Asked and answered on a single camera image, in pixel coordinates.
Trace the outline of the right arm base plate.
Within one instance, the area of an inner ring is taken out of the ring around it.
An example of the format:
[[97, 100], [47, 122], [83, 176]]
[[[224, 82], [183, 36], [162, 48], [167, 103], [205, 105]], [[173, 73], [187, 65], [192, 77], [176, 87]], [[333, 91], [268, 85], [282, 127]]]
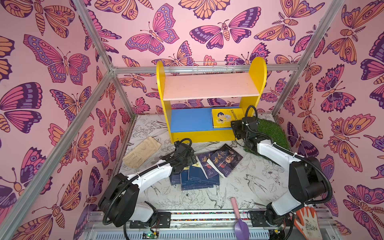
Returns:
[[248, 211], [247, 216], [253, 227], [279, 228], [286, 225], [286, 217], [279, 216], [270, 209]]

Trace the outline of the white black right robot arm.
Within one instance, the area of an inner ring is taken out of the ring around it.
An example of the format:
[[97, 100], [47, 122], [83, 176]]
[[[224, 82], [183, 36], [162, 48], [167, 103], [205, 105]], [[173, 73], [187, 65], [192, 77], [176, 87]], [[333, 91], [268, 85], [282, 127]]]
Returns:
[[280, 225], [284, 219], [307, 205], [329, 202], [333, 197], [330, 180], [323, 173], [315, 157], [305, 157], [279, 146], [272, 137], [258, 131], [258, 116], [245, 116], [231, 122], [236, 140], [266, 157], [289, 172], [288, 191], [269, 203], [263, 211], [263, 219], [269, 226]]

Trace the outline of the dark purple book with figure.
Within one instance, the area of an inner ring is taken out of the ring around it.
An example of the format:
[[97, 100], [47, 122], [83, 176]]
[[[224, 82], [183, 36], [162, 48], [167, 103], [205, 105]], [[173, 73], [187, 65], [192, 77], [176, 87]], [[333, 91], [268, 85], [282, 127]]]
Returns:
[[243, 156], [229, 145], [224, 144], [213, 154], [210, 154], [207, 162], [223, 178], [227, 178], [237, 167]]

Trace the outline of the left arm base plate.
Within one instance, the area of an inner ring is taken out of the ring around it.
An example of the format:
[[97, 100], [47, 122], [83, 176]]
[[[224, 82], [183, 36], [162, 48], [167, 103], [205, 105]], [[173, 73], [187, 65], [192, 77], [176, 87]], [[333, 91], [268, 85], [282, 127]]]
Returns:
[[130, 229], [169, 229], [171, 226], [171, 212], [155, 212], [148, 221], [130, 221]]

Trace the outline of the navy book with yellow label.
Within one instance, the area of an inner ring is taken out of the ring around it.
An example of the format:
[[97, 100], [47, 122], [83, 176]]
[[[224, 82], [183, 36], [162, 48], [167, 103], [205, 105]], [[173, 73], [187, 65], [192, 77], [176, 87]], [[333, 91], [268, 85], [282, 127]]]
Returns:
[[215, 175], [211, 178], [207, 178], [203, 169], [201, 167], [196, 167], [196, 166], [190, 166], [188, 179], [191, 181], [205, 183], [208, 185], [216, 185], [216, 186], [220, 185], [219, 175]]

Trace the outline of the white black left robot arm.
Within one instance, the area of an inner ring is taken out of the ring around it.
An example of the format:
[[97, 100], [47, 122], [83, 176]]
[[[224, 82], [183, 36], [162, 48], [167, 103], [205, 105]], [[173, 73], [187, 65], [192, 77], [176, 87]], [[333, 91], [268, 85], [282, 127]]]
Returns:
[[139, 195], [155, 183], [179, 175], [184, 168], [197, 162], [192, 140], [184, 138], [174, 143], [175, 150], [153, 166], [132, 175], [115, 175], [103, 196], [98, 208], [103, 212], [103, 225], [125, 226], [127, 222], [140, 222], [145, 227], [154, 226], [158, 220], [158, 210], [149, 202], [139, 201]]

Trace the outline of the yellow book with cartoon figure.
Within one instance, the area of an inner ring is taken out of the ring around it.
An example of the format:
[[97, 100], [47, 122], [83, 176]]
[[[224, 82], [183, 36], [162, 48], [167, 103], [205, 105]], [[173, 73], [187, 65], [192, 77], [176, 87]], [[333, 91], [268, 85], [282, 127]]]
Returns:
[[244, 116], [240, 108], [215, 108], [212, 110], [213, 128], [230, 128], [232, 121], [241, 120]]

